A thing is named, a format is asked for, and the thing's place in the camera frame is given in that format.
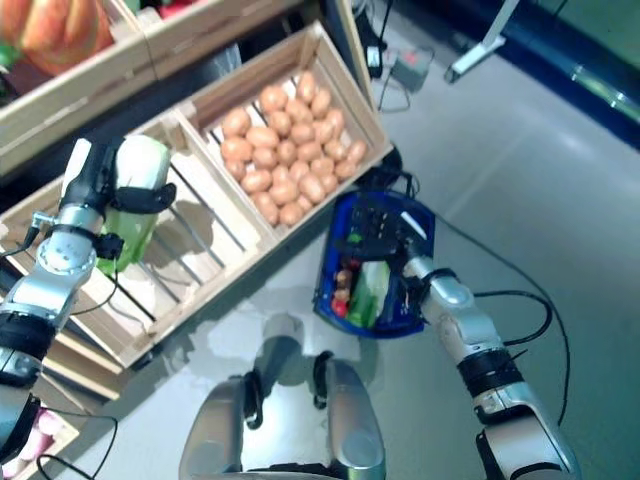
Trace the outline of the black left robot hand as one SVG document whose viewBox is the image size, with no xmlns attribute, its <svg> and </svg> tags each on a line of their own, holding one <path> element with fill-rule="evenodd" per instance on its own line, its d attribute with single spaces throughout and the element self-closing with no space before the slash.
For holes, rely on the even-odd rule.
<svg viewBox="0 0 640 480">
<path fill-rule="evenodd" d="M 112 208 L 151 215 L 174 202 L 177 187 L 167 181 L 170 154 L 145 135 L 111 143 L 78 139 L 67 163 L 59 209 L 81 207 L 105 217 Z"/>
</svg>

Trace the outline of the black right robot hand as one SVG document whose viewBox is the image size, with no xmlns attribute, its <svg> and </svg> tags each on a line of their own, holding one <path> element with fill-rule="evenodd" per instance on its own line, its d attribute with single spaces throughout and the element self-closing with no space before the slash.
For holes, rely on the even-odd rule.
<svg viewBox="0 0 640 480">
<path fill-rule="evenodd" d="M 434 238 L 434 214 L 406 195 L 359 191 L 336 203 L 331 246 L 348 257 L 402 265 L 414 257 L 431 257 Z"/>
</svg>

